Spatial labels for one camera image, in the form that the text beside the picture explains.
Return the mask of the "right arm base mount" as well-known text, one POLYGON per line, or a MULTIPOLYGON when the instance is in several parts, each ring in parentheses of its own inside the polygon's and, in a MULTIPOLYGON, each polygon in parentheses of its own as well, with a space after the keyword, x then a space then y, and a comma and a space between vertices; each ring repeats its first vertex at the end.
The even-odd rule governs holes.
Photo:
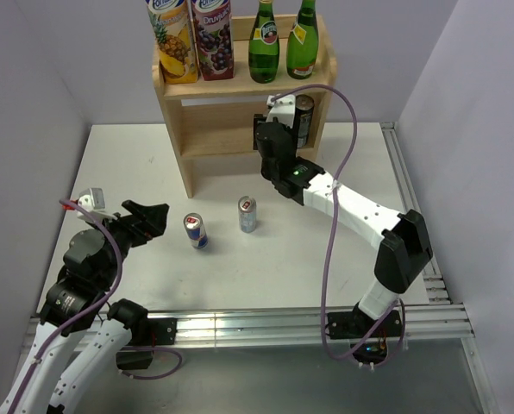
MULTIPOLYGON (((358 342, 374 324, 374 320, 357 310, 329 312, 326 336, 331 340, 358 342)), ((404 348, 405 334, 406 314, 391 310, 352 357, 370 366, 388 361, 404 348)))

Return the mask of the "tall green glass bottle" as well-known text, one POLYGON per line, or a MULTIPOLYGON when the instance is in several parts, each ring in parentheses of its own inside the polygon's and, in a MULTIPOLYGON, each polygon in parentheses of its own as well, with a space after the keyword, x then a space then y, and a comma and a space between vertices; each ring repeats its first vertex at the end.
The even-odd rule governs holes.
POLYGON ((286 70, 290 77, 310 77, 316 64, 318 46, 316 1, 303 1, 288 37, 286 70))

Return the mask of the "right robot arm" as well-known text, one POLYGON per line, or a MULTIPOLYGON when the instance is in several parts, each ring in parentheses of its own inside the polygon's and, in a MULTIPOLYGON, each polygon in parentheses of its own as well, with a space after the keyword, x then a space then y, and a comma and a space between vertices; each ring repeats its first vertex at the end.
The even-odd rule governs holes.
POLYGON ((404 294, 433 258, 429 232, 421 213, 386 208, 342 185, 317 164, 296 155, 290 129, 278 121, 254 128, 261 156, 261 175, 279 194, 318 210, 353 230, 377 251, 374 282, 356 305, 354 326, 373 336, 383 314, 404 294))

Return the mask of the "black gold can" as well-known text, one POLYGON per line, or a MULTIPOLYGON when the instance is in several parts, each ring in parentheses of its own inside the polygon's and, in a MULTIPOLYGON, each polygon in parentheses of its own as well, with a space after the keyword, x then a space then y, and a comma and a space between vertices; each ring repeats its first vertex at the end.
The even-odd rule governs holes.
POLYGON ((314 100, 311 96, 301 94, 296 97, 296 110, 293 131, 297 138, 297 148, 307 144, 314 112, 314 100))

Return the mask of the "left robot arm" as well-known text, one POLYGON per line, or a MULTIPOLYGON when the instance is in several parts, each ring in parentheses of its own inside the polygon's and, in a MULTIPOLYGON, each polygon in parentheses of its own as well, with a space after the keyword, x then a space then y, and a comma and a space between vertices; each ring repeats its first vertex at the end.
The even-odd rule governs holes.
POLYGON ((127 299, 115 302, 99 331, 80 354, 85 337, 122 278, 122 264, 136 248, 166 230, 168 204, 122 203, 128 212, 106 214, 85 194, 61 204, 90 224, 70 241, 57 282, 47 291, 34 341, 1 413, 72 413, 97 373, 125 345, 149 333, 147 310, 127 299))

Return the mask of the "small round green bottle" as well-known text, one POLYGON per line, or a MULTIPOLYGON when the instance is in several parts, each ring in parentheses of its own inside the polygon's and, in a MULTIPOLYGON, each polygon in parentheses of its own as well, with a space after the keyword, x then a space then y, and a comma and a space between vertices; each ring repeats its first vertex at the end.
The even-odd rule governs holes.
POLYGON ((248 43, 248 67, 253 81, 272 82, 279 67, 278 28, 273 14, 273 1, 259 1, 248 43))

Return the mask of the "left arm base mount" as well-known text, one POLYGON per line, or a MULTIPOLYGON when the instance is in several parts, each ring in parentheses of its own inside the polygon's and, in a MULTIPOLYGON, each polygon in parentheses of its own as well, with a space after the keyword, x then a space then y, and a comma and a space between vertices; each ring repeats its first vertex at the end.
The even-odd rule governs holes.
MULTIPOLYGON (((149 318, 141 333, 128 343, 135 347, 169 347, 175 343, 178 319, 173 317, 149 318)), ((120 351, 116 366, 128 372, 146 371, 154 362, 175 362, 175 356, 157 351, 120 351)))

